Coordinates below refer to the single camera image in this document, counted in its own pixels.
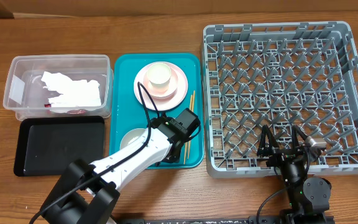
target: clear container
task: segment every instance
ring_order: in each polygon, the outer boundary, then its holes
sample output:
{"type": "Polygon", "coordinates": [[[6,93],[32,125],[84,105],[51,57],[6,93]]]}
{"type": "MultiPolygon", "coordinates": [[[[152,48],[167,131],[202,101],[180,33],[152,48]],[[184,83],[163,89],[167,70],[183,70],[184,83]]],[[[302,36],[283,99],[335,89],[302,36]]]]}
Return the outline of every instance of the clear container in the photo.
{"type": "Polygon", "coordinates": [[[110,59],[106,55],[19,56],[13,59],[9,69],[3,105],[5,109],[15,111],[19,121],[76,115],[108,118],[111,114],[112,81],[110,59]],[[72,80],[98,81],[101,106],[47,107],[48,99],[60,94],[44,88],[45,83],[41,81],[44,72],[60,72],[72,80]]]}

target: wooden table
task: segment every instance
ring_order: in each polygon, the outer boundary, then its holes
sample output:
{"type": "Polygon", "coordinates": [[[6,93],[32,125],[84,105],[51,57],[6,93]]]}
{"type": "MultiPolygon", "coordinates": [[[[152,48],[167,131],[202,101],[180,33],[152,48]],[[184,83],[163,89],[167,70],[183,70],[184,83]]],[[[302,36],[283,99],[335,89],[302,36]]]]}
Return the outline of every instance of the wooden table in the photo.
{"type": "MultiPolygon", "coordinates": [[[[352,27],[358,51],[358,12],[0,20],[0,223],[28,223],[58,179],[13,174],[20,122],[12,111],[2,107],[2,98],[15,56],[106,54],[112,65],[120,55],[138,52],[191,52],[200,57],[202,30],[208,24],[295,21],[346,21],[352,27]]],[[[106,130],[108,147],[109,125],[106,130]]],[[[358,223],[358,175],[328,179],[333,184],[328,214],[334,215],[337,223],[358,223]]],[[[280,188],[282,183],[274,177],[212,179],[203,161],[195,169],[144,171],[124,189],[114,214],[248,217],[280,188]]],[[[269,202],[262,214],[277,214],[288,208],[287,203],[283,194],[269,202]]]]}

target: teal tray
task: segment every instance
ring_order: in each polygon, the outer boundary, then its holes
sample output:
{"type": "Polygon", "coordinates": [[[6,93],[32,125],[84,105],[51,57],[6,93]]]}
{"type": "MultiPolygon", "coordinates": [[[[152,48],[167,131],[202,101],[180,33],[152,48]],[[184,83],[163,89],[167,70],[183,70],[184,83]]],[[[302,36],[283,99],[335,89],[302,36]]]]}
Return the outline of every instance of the teal tray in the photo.
{"type": "MultiPolygon", "coordinates": [[[[188,80],[188,92],[185,99],[174,109],[167,112],[167,116],[177,117],[185,108],[189,107],[190,96],[196,90],[194,113],[201,121],[201,131],[191,140],[190,157],[183,164],[185,148],[181,150],[180,161],[169,164],[162,162],[158,167],[149,169],[181,169],[198,166],[204,158],[203,132],[203,98],[201,87],[200,61],[193,54],[127,54],[119,57],[114,66],[114,84],[112,93],[112,115],[110,130],[110,155],[119,150],[121,139],[135,128],[146,128],[147,121],[142,105],[134,95],[134,80],[137,73],[152,62],[170,62],[180,67],[188,80]]],[[[156,117],[154,111],[149,110],[150,118],[156,117]]]]}

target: label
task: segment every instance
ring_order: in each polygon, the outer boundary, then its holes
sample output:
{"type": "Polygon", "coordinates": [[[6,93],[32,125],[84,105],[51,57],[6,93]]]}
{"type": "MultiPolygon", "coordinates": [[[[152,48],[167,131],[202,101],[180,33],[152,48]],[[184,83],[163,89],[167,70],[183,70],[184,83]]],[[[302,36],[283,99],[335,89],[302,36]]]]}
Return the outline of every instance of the label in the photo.
{"type": "Polygon", "coordinates": [[[11,83],[11,90],[9,91],[9,98],[18,104],[22,104],[24,92],[24,82],[17,76],[13,76],[11,83]]]}

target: dish rack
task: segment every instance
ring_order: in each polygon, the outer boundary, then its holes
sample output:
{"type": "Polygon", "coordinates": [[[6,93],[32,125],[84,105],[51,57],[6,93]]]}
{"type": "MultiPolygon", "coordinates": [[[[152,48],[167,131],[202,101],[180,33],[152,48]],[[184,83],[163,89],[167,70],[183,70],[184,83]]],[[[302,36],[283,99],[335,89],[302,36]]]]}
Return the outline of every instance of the dish rack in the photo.
{"type": "Polygon", "coordinates": [[[211,25],[203,34],[212,177],[274,175],[256,156],[265,124],[283,147],[292,124],[326,140],[310,174],[358,174],[358,56],[348,24],[211,25]]]}

